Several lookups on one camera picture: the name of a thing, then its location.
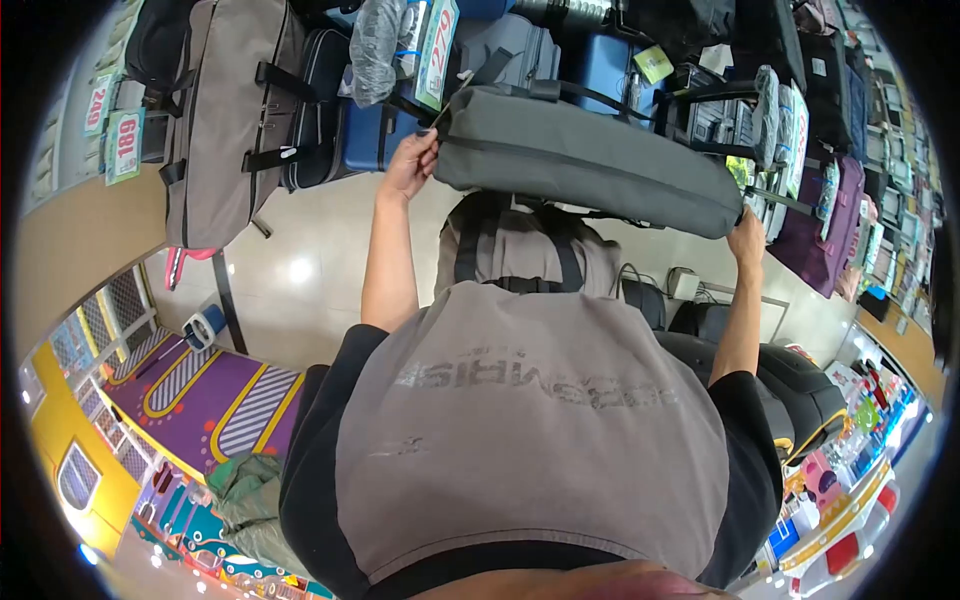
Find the gray backpack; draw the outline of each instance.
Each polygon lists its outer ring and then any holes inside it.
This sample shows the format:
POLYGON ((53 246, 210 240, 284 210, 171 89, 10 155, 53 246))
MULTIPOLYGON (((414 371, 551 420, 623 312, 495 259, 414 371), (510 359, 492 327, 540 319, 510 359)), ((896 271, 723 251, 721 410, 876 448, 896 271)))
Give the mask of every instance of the gray backpack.
POLYGON ((307 152, 287 143, 303 28, 286 0, 200 0, 190 13, 167 127, 167 242, 222 248, 307 152))

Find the gray duffel bag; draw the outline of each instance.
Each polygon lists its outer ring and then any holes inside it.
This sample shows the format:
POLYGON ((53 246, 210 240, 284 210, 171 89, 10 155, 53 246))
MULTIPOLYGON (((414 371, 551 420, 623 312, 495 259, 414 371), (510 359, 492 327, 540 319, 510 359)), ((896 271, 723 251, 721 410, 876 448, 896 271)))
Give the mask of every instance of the gray duffel bag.
POLYGON ((434 177, 454 189, 575 204, 711 239, 729 233, 743 211, 743 197, 723 164, 629 124, 629 114, 645 117, 579 86, 466 87, 450 98, 449 113, 434 177), (561 102, 561 89, 622 114, 561 102))

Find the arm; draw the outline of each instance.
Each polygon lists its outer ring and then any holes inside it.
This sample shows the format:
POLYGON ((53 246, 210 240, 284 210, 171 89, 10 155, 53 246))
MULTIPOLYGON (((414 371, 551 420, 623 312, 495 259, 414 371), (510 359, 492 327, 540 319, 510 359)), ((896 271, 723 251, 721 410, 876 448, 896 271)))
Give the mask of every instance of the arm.
POLYGON ((420 308, 408 205, 437 164, 437 132, 407 136, 376 190, 360 323, 393 332, 420 308))
POLYGON ((760 287, 763 284, 763 258, 766 239, 763 224, 750 208, 745 208, 740 225, 727 236, 736 258, 736 288, 730 318, 713 360, 709 385, 726 374, 746 371, 756 375, 760 351, 760 287))

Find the ceiling light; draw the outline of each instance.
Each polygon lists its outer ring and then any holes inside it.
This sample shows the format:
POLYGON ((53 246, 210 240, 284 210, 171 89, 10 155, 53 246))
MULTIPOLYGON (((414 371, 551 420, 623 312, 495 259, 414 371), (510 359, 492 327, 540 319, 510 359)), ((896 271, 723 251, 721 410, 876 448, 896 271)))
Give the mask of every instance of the ceiling light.
POLYGON ((84 555, 84 558, 90 564, 96 564, 100 562, 100 559, 97 558, 97 553, 93 551, 93 548, 85 543, 80 544, 80 553, 84 555))

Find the black sleeve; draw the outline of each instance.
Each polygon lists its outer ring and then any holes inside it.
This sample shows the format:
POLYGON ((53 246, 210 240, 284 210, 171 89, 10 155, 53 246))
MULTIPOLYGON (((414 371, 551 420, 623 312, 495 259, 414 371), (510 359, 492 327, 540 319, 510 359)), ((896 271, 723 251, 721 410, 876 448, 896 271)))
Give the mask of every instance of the black sleeve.
POLYGON ((743 574, 773 531, 783 498, 783 476, 756 378, 746 371, 732 372, 711 385, 708 393, 727 432, 730 483, 713 556, 697 579, 725 588, 743 574))

